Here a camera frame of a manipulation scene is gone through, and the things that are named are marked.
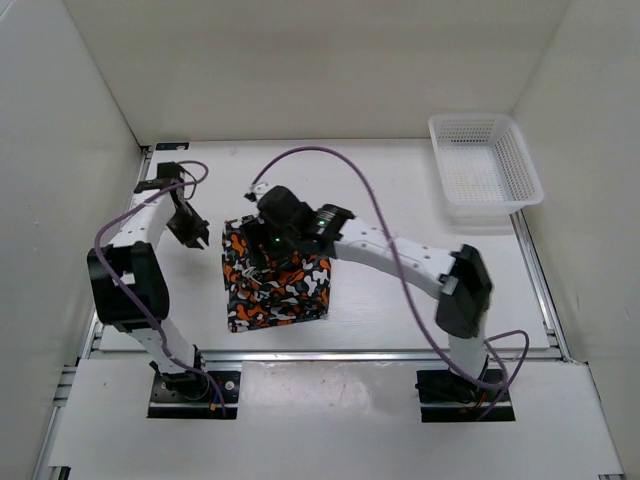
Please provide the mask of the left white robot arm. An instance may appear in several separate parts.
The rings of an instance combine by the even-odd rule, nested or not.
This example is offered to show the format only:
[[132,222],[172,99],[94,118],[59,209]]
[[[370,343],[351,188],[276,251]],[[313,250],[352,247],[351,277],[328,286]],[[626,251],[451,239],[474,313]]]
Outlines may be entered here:
[[169,318],[169,289],[156,247],[166,232],[186,248],[209,246],[209,222],[185,193],[207,176],[199,161],[158,164],[155,178],[135,186],[130,210],[99,229],[87,254],[99,321],[135,339],[158,374],[176,376],[175,388],[188,400],[206,395],[210,377],[197,347]]

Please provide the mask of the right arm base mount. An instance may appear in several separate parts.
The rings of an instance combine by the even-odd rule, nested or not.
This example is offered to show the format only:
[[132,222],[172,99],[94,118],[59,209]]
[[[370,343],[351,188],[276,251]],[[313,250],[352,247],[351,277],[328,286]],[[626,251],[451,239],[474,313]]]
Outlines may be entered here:
[[514,422],[508,392],[481,389],[448,370],[418,370],[422,423]]

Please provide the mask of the orange camouflage shorts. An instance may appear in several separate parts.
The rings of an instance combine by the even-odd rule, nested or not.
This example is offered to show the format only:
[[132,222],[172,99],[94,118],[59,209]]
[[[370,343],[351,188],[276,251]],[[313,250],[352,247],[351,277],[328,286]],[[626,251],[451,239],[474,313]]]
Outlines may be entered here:
[[329,257],[296,252],[285,266],[258,268],[250,261],[249,244],[241,232],[241,224],[252,218],[227,220],[222,231],[229,331],[241,333],[324,318],[330,302]]

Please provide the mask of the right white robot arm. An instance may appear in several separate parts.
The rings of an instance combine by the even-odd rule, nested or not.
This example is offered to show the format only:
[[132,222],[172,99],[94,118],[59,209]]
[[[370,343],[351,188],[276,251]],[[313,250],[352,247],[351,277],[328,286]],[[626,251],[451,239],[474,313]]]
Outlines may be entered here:
[[405,291],[416,287],[435,300],[435,323],[448,336],[449,350],[439,355],[451,371],[450,390],[470,400],[484,389],[493,283],[476,248],[451,251],[395,237],[386,224],[373,227],[348,209],[314,210],[284,186],[258,183],[245,196],[257,209],[242,226],[256,267],[277,269],[296,253],[317,254],[396,277]]

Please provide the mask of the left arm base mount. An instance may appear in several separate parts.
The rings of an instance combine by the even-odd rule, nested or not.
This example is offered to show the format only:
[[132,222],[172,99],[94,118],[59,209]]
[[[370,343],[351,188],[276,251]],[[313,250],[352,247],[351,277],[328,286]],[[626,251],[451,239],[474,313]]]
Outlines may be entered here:
[[163,375],[154,361],[147,417],[151,419],[235,420],[241,387],[239,370],[209,370],[216,387],[191,372]]

